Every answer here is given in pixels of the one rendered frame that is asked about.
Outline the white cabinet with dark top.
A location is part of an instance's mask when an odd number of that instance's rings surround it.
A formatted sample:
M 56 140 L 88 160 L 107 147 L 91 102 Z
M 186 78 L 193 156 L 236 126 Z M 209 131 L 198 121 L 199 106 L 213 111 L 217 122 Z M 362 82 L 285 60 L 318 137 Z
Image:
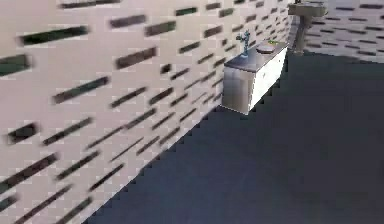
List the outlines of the white cabinet with dark top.
M 287 42 L 279 42 L 271 54 L 258 53 L 259 45 L 248 50 L 248 56 L 234 57 L 224 64 L 221 105 L 247 115 L 280 78 L 288 50 Z

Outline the grey round dish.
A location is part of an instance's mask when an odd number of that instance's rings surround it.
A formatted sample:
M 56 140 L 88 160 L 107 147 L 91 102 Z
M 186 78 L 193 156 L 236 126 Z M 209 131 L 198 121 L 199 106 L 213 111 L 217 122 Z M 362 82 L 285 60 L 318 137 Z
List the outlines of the grey round dish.
M 275 46 L 270 44 L 259 45 L 256 48 L 256 50 L 258 53 L 261 53 L 261 54 L 271 54 L 275 51 Z

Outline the grey pedestal sink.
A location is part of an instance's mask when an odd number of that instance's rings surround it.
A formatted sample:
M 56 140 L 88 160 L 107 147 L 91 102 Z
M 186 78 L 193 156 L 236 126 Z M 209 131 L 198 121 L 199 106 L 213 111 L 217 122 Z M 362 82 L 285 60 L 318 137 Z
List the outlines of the grey pedestal sink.
M 307 30 L 311 27 L 314 18 L 321 18 L 327 14 L 327 7 L 323 2 L 295 0 L 288 5 L 288 14 L 299 17 L 299 25 L 292 44 L 292 52 L 296 55 L 302 55 Z

